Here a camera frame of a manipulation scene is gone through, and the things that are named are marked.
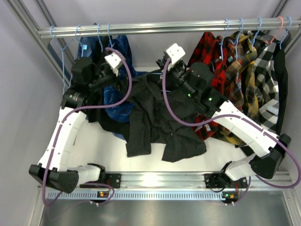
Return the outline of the light blue wire hanger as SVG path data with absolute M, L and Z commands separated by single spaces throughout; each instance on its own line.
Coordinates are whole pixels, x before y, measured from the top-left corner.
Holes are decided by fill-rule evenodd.
M 157 84 L 161 88 L 161 90 L 163 90 L 163 88 L 162 88 L 162 76 L 163 76 L 162 73 L 157 73 L 157 72 L 149 73 L 147 75 L 147 81 L 150 81 L 150 82 L 153 82 L 153 83 Z

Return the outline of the dark grey pinstripe shirt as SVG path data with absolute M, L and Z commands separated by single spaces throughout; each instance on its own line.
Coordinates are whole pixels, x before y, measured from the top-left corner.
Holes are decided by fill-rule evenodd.
M 134 104 L 129 114 L 130 135 L 127 156 L 151 154 L 151 144 L 165 144 L 162 160 L 176 162 L 202 155 L 205 142 L 191 127 L 178 123 L 169 113 L 161 88 L 147 81 L 147 74 L 134 79 L 128 101 Z

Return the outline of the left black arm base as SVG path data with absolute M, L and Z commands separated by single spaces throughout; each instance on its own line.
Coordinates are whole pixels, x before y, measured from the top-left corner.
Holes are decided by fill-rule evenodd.
M 120 173 L 108 173 L 104 166 L 96 163 L 88 163 L 85 168 L 88 167 L 92 172 L 96 172 L 93 178 L 97 180 L 87 181 L 80 185 L 80 188 L 105 188 L 101 184 L 110 185 L 113 188 L 120 188 L 121 184 L 121 174 Z

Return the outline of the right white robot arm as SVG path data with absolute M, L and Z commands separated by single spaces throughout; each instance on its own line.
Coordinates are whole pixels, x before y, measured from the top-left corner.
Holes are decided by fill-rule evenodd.
M 238 136 L 253 154 L 238 161 L 227 163 L 221 173 L 232 181 L 244 177 L 258 176 L 271 179 L 288 152 L 291 138 L 277 135 L 256 124 L 240 112 L 225 95 L 211 86 L 214 75 L 204 63 L 194 63 L 192 69 L 185 70 L 181 59 L 169 57 L 159 59 L 157 65 L 163 73 L 162 88 L 165 104 L 171 116 L 185 126 L 196 126 L 195 123 L 179 119 L 167 99 L 166 80 L 169 79 L 195 105 L 198 113 L 208 118 L 208 122 L 222 125 Z

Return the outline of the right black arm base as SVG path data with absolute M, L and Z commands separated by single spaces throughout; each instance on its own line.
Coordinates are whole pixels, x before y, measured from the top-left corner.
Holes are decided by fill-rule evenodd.
M 207 173 L 204 175 L 206 188 L 217 189 L 218 191 L 224 189 L 240 189 L 247 188 L 247 179 L 241 178 L 233 181 L 228 178 L 224 173 Z

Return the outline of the blue plaid shirt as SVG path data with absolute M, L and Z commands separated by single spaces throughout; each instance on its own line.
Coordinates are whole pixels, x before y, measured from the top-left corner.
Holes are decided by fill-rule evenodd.
M 119 35 L 116 38 L 112 39 L 111 43 L 109 44 L 109 47 L 112 47 L 113 49 L 119 51 L 124 56 L 133 78 L 146 74 L 146 72 L 143 71 L 136 71 L 135 68 L 133 67 L 132 52 L 127 36 Z M 113 86 L 105 87 L 103 94 L 104 94 L 104 100 L 103 100 L 104 105 L 114 104 L 120 101 L 124 97 L 121 94 L 121 92 L 118 91 Z M 112 108 L 105 108 L 105 111 L 108 114 L 109 118 L 113 120 L 113 122 L 118 122 L 121 123 L 122 126 L 125 126 L 125 124 L 129 122 L 129 114 L 133 109 L 133 107 L 134 104 L 129 102 L 123 102 L 118 106 L 114 106 Z

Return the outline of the light blue checked shirt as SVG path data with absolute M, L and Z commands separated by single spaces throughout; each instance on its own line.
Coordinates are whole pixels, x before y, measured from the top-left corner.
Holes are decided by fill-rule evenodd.
M 76 58 L 93 58 L 95 55 L 96 43 L 96 37 L 81 37 Z

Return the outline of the red plaid hanging shirt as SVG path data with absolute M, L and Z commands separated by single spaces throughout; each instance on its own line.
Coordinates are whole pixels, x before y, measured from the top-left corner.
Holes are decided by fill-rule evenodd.
M 189 59 L 188 67 L 196 62 L 206 64 L 214 74 L 211 86 L 224 94 L 227 51 L 225 48 L 220 49 L 221 40 L 221 36 L 214 37 L 211 32 L 205 32 Z

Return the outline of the red black plaid shirt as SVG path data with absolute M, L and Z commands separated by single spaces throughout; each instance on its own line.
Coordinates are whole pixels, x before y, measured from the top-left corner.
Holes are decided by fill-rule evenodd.
M 220 125 L 218 123 L 211 121 L 204 125 L 193 127 L 192 129 L 198 137 L 202 140 L 206 140 L 217 132 L 219 126 Z

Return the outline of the light blue empty hanger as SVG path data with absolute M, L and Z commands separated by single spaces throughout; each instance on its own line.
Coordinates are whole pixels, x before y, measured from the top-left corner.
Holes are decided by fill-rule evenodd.
M 66 43 L 64 46 L 62 46 L 61 44 L 59 44 L 57 38 L 53 35 L 53 29 L 54 29 L 54 27 L 51 26 L 49 29 L 49 32 L 50 32 L 51 38 L 54 38 L 56 45 L 59 47 L 59 49 L 61 51 L 62 72 L 63 72 L 63 94 L 64 94 L 66 92 L 66 90 L 71 86 L 71 80 L 72 80 L 72 75 L 69 74 L 69 76 L 67 76 L 67 74 L 66 74 L 67 69 L 65 68 L 64 53 L 65 53 L 65 50 L 69 47 L 69 45 L 74 41 L 75 38 L 74 37 L 71 38 L 68 43 Z

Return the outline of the black white plaid shirt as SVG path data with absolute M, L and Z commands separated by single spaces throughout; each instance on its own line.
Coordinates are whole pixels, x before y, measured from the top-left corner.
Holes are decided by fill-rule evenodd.
M 279 87 L 274 69 L 274 51 L 277 44 L 269 43 L 272 36 L 259 32 L 254 47 L 257 58 L 254 62 L 255 94 L 259 105 L 259 124 L 266 130 L 278 134 Z

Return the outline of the black shirt far right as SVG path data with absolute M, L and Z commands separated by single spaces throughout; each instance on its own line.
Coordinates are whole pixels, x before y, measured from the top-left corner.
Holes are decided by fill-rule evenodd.
M 255 34 L 254 32 L 248 31 L 243 32 L 244 34 L 248 33 L 252 37 L 252 47 L 254 47 L 255 42 Z M 274 69 L 276 73 L 276 78 L 278 81 L 279 87 L 279 114 L 278 114 L 278 123 L 277 123 L 277 131 L 279 132 L 277 135 L 280 135 L 284 116 L 285 116 L 285 109 L 286 109 L 286 101 L 288 96 L 288 72 L 285 66 L 285 53 L 284 50 L 280 47 L 280 43 L 277 40 L 273 40 L 277 44 L 276 50 L 274 51 Z

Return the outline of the black hanging garment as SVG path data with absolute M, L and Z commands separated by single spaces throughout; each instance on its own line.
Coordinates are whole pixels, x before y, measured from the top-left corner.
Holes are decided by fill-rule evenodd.
M 100 66 L 102 63 L 105 62 L 104 56 L 105 56 L 105 48 L 109 47 L 109 44 L 111 43 L 112 37 L 108 36 L 101 36 L 100 40 L 97 40 L 96 43 L 96 49 L 95 49 L 95 55 L 92 58 L 93 62 L 96 63 L 98 66 Z M 119 69 L 119 73 L 122 76 L 125 76 L 127 73 L 124 66 L 121 66 Z M 118 89 L 118 91 L 121 92 L 121 94 L 125 97 L 128 89 Z M 98 101 L 98 105 L 104 105 L 104 88 L 100 90 L 100 100 Z M 128 141 L 129 135 L 130 135 L 130 123 L 127 122 L 125 126 L 122 126 L 121 123 L 113 122 L 112 119 L 109 118 L 108 114 L 105 111 L 105 108 L 102 109 L 92 109 L 91 114 L 89 115 L 89 122 L 97 122 L 101 125 L 101 127 L 108 132 L 112 132 L 117 137 Z

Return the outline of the aluminium hanging rail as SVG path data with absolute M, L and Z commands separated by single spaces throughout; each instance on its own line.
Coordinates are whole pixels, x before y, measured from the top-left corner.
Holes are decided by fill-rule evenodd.
M 299 29 L 300 18 L 264 18 L 211 21 L 158 22 L 110 25 L 77 25 L 50 27 L 38 30 L 42 39 L 67 38 L 97 35 L 138 35 L 183 32 L 229 32 L 238 30 L 277 30 L 280 28 Z

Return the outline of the aluminium front rail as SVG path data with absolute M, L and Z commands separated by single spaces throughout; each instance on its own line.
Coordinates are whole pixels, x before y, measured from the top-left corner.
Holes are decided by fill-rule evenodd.
M 256 176 L 247 179 L 247 188 L 206 188 L 206 172 L 124 172 L 121 173 L 120 188 L 110 185 L 105 188 L 76 187 L 70 194 L 47 188 L 47 202 L 54 200 L 188 200 L 235 202 L 247 192 L 283 191 L 292 182 L 286 171 L 278 171 L 267 184 Z

